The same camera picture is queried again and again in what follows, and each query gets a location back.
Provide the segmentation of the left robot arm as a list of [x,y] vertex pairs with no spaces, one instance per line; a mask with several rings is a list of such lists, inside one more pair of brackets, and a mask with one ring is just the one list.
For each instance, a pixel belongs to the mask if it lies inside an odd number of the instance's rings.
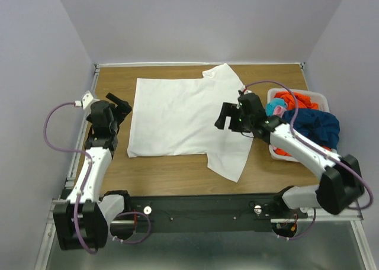
[[88,113],[91,126],[84,149],[74,150],[84,156],[79,177],[64,202],[55,206],[53,221],[61,249],[84,249],[94,255],[105,246],[112,220],[131,214],[127,191],[101,195],[100,189],[118,145],[120,125],[132,107],[112,93],[100,100],[89,91],[72,105]]

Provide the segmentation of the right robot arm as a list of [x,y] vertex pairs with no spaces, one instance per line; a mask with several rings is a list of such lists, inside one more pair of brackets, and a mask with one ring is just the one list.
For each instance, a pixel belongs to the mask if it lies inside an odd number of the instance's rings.
[[296,132],[281,117],[266,115],[256,94],[241,94],[235,104],[223,103],[214,125],[224,129],[227,118],[229,130],[252,133],[254,138],[285,150],[319,179],[317,185],[287,187],[277,193],[272,203],[276,216],[287,217],[299,208],[321,208],[338,215],[364,194],[355,157],[325,150]]

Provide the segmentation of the white t shirt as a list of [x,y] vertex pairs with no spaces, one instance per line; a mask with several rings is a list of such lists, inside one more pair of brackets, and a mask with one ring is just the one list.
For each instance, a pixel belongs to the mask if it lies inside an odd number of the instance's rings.
[[136,81],[127,154],[130,158],[203,155],[207,166],[237,182],[252,139],[214,123],[224,102],[235,103],[243,83],[227,65],[203,72],[200,79]]

